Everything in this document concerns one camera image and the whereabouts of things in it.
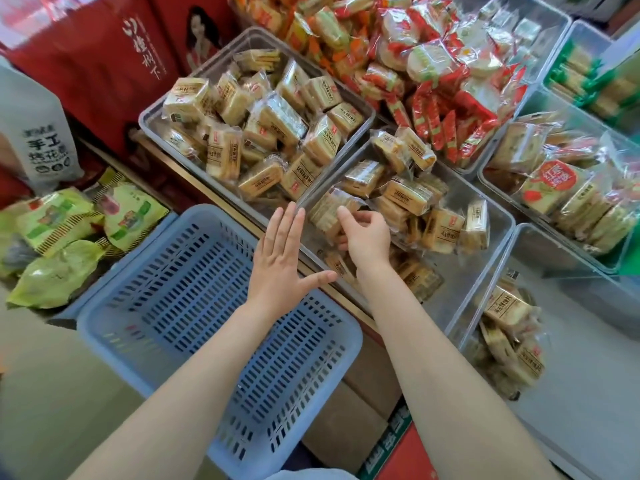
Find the hand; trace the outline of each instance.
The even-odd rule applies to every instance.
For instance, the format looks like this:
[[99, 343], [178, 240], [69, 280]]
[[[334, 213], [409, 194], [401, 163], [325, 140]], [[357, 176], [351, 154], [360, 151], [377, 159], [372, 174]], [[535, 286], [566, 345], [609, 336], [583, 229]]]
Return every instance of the hand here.
[[290, 202], [286, 211], [277, 208], [253, 254], [247, 303], [259, 307], [274, 322], [292, 311], [309, 291], [338, 279], [335, 271], [322, 271], [306, 278], [298, 275], [304, 223], [305, 209], [296, 213], [295, 202]]
[[345, 235], [338, 238], [338, 249], [349, 250], [358, 270], [380, 263], [389, 263], [391, 234], [385, 218], [379, 212], [359, 210], [354, 214], [338, 207], [338, 218]]

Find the blue plastic basket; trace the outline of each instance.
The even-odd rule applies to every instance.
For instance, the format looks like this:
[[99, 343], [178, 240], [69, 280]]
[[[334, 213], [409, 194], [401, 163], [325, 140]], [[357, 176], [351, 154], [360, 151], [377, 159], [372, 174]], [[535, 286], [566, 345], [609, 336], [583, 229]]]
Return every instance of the blue plastic basket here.
[[[80, 335], [148, 397], [244, 303], [256, 243], [217, 207], [192, 207], [91, 298]], [[279, 471], [361, 345], [357, 321], [309, 293], [244, 368], [209, 457], [234, 480]]]

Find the forearm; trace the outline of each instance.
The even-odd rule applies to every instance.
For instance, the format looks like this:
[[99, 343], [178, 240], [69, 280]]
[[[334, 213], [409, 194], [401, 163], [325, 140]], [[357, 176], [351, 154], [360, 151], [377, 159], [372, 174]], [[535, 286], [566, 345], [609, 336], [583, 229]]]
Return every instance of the forearm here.
[[240, 373], [270, 329], [260, 313], [238, 308], [70, 480], [193, 478]]
[[358, 281], [443, 480], [555, 479], [537, 444], [388, 264]]

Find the right arm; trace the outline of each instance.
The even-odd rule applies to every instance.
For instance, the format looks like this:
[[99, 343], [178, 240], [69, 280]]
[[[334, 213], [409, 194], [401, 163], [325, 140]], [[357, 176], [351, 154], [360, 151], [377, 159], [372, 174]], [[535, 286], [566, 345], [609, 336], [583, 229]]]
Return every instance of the right arm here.
[[544, 480], [556, 472], [489, 384], [420, 306], [389, 263], [388, 226], [377, 212], [338, 209], [358, 282], [420, 439], [443, 480]]

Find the perforated basket bottom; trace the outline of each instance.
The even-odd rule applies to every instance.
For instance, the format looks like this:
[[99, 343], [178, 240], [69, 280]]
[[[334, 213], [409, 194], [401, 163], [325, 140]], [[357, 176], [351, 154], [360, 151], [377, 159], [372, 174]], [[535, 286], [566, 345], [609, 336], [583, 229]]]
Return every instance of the perforated basket bottom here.
[[[103, 307], [104, 315], [127, 320], [119, 330], [101, 323], [102, 345], [152, 389], [245, 302], [251, 274], [251, 236], [211, 215], [188, 225], [184, 217], [168, 243], [114, 285]], [[209, 450], [212, 459], [235, 479], [267, 476], [266, 463], [277, 471], [357, 355], [358, 339], [357, 323], [335, 302], [320, 291], [307, 295], [244, 368]], [[163, 363], [164, 371], [149, 370]]]

